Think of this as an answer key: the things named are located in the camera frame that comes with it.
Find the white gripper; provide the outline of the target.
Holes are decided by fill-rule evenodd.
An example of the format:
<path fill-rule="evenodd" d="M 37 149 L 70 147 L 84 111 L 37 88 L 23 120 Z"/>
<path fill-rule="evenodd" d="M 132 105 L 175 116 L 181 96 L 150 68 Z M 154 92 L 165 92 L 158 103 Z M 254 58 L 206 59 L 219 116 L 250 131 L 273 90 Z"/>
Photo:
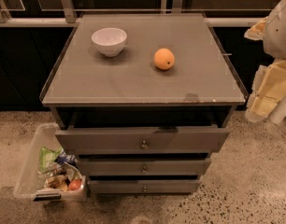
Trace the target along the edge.
<path fill-rule="evenodd" d="M 258 41 L 264 38 L 267 18 L 252 25 L 244 37 Z M 255 73 L 252 94 L 247 102 L 245 118 L 251 122 L 270 119 L 281 123 L 286 117 L 286 60 L 275 60 L 268 66 L 260 65 Z"/>

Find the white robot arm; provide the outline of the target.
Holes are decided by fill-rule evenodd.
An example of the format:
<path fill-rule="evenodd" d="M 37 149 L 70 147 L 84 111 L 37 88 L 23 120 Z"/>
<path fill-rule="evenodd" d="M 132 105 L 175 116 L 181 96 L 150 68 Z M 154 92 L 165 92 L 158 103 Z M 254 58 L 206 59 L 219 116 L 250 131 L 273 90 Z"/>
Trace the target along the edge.
<path fill-rule="evenodd" d="M 251 122 L 270 119 L 280 124 L 286 117 L 286 0 L 280 0 L 244 36 L 262 40 L 264 52 L 274 58 L 270 65 L 260 65 L 255 73 L 245 117 Z"/>

